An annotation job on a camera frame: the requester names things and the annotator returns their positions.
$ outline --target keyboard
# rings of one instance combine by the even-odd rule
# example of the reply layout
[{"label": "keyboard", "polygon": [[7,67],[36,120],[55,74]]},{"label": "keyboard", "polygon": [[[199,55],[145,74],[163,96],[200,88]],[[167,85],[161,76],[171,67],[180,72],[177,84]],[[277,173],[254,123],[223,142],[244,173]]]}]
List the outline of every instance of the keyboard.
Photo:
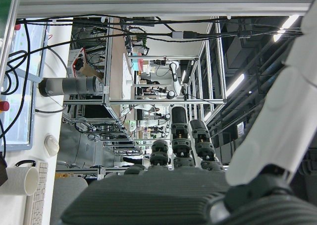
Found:
[{"label": "keyboard", "polygon": [[24,225],[42,225],[43,205],[48,172],[48,163],[36,161],[39,171],[39,184],[35,193],[27,196],[25,205]]}]

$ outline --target fluorescent light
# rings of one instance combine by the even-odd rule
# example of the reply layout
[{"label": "fluorescent light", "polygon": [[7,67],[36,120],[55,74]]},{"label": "fluorescent light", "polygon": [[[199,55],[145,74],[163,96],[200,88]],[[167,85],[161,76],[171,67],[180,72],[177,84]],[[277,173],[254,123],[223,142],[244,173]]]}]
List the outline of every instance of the fluorescent light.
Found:
[{"label": "fluorescent light", "polygon": [[289,18],[285,21],[285,23],[282,25],[282,28],[288,29],[290,26],[292,26],[293,23],[298,19],[299,15],[291,15]]},{"label": "fluorescent light", "polygon": [[183,72],[182,81],[184,81],[185,76],[186,76],[186,71]]},{"label": "fluorescent light", "polygon": [[282,37],[282,34],[281,34],[281,33],[275,34],[275,35],[273,36],[273,40],[274,40],[275,42],[277,42],[281,37]]},{"label": "fluorescent light", "polygon": [[283,33],[285,33],[286,32],[286,30],[283,30],[282,28],[281,28],[281,30],[278,30],[277,31],[277,33],[281,33],[281,34],[283,34]]},{"label": "fluorescent light", "polygon": [[208,112],[208,114],[204,117],[204,121],[206,121],[211,116],[211,112]]},{"label": "fluorescent light", "polygon": [[277,42],[283,33],[285,33],[285,29],[288,29],[292,26],[292,24],[298,19],[299,15],[291,15],[288,17],[288,19],[285,21],[285,23],[282,25],[282,27],[280,28],[280,30],[277,31],[277,34],[275,34],[273,36],[273,39],[275,42]]},{"label": "fluorescent light", "polygon": [[241,74],[238,79],[236,79],[235,82],[229,87],[226,94],[227,96],[231,95],[231,93],[241,84],[241,82],[244,80],[244,74]]}]

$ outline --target white mug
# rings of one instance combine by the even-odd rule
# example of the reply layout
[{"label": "white mug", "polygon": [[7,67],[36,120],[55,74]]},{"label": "white mug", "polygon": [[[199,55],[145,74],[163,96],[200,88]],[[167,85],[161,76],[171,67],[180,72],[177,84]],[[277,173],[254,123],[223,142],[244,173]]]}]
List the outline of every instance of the white mug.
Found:
[{"label": "white mug", "polygon": [[32,161],[21,161],[15,167],[6,168],[8,180],[0,186],[0,195],[32,195],[39,183],[39,172],[34,167],[19,167],[24,163]]}]

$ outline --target white desk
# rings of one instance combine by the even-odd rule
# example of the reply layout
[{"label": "white desk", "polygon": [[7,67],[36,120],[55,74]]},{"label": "white desk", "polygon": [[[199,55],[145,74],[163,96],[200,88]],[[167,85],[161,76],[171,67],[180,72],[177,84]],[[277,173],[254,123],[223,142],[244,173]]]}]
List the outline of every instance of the white desk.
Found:
[{"label": "white desk", "polygon": [[[71,26],[57,26],[50,28],[50,34],[53,37],[49,40],[49,45],[65,42],[70,40]],[[67,63],[69,45],[63,45],[54,48],[60,54],[64,62]],[[45,68],[43,77],[65,77],[66,71],[60,63],[59,59],[50,51],[47,51],[45,59]],[[55,96],[51,98],[42,97],[37,89],[36,103],[37,109],[45,111],[54,111],[61,109],[63,96]],[[49,171],[47,178],[47,186],[44,200],[43,225],[50,224],[51,205],[54,186],[54,175],[57,156],[50,158],[44,147],[44,139],[48,134],[52,134],[59,138],[61,112],[54,114],[35,113],[34,117],[34,145],[31,150],[7,152],[6,161],[9,167],[13,166],[20,160],[40,159],[49,163]],[[26,196],[0,196],[0,219],[1,224],[5,225],[22,225],[24,218]]]}]

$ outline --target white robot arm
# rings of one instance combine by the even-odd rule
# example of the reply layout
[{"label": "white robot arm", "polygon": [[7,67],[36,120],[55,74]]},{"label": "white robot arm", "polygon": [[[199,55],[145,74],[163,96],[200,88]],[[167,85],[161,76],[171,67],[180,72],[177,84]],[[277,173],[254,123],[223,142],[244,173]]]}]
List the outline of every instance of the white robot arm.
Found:
[{"label": "white robot arm", "polygon": [[226,179],[246,184],[270,165],[290,182],[317,129],[317,1],[302,21],[287,68],[267,94],[248,136],[233,155]]},{"label": "white robot arm", "polygon": [[179,84],[178,77],[177,77],[177,69],[179,68],[179,63],[177,61],[172,61],[169,64],[169,69],[172,72],[172,90],[168,91],[167,98],[173,99],[178,96],[181,92],[182,86]]}]

